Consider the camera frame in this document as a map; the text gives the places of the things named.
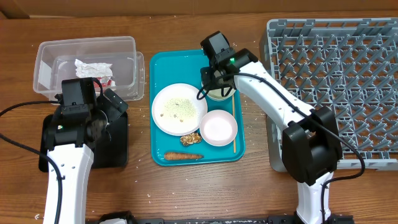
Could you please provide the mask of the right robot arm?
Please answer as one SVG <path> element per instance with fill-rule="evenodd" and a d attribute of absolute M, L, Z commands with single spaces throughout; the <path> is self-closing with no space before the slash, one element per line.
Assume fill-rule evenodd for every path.
<path fill-rule="evenodd" d="M 342 157 L 334 112 L 316 110 L 269 75 L 248 49 L 235 51 L 217 31 L 200 43 L 209 66 L 201 72 L 200 100 L 212 90 L 238 90 L 255 102 L 281 131 L 282 163 L 297 181 L 299 223 L 328 223 L 329 185 Z"/>

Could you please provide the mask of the red snack wrapper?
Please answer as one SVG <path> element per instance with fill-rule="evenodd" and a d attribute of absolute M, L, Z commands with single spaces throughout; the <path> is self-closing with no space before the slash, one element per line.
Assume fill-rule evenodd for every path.
<path fill-rule="evenodd" d="M 101 77 L 98 80 L 102 87 L 114 86 L 114 80 L 111 77 Z"/>

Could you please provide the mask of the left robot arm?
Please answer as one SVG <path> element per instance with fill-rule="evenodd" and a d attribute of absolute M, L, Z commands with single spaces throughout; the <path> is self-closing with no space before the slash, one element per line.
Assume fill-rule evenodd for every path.
<path fill-rule="evenodd" d="M 49 174 L 44 223 L 84 223 L 92 169 L 128 162 L 127 103 L 97 78 L 62 81 L 59 106 L 45 118 L 39 161 Z"/>

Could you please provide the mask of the white printed paper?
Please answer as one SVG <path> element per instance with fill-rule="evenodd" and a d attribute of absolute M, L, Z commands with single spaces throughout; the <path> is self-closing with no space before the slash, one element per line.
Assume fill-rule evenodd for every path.
<path fill-rule="evenodd" d="M 111 63 L 84 63 L 81 60 L 75 60 L 76 76 L 78 78 L 103 78 L 112 77 Z"/>

